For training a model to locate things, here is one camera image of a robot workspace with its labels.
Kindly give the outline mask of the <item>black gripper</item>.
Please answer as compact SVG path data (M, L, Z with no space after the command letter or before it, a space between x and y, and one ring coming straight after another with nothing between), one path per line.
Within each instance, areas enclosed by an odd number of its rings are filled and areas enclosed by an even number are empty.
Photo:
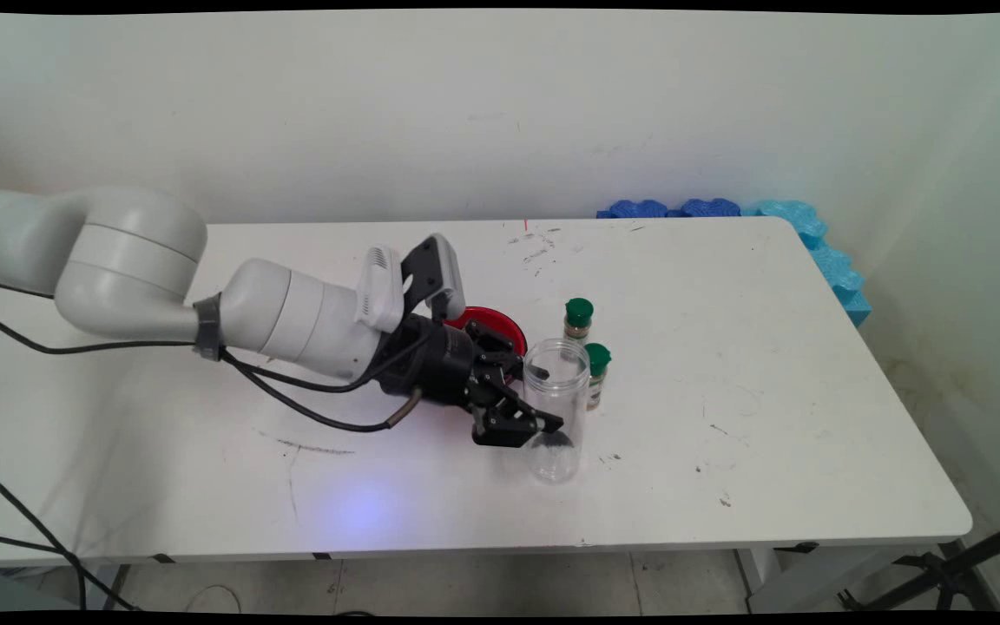
M563 417L536 409L505 383L524 381L528 341L511 319L468 319L464 330L441 325L412 313L386 341L378 362L397 355L429 331L427 340L378 374L381 391L409 396L422 391L434 404L468 409L473 418L472 440L481 446L523 447L541 432L556 432ZM475 361L497 365L504 373L470 379ZM467 386L470 381L470 395Z

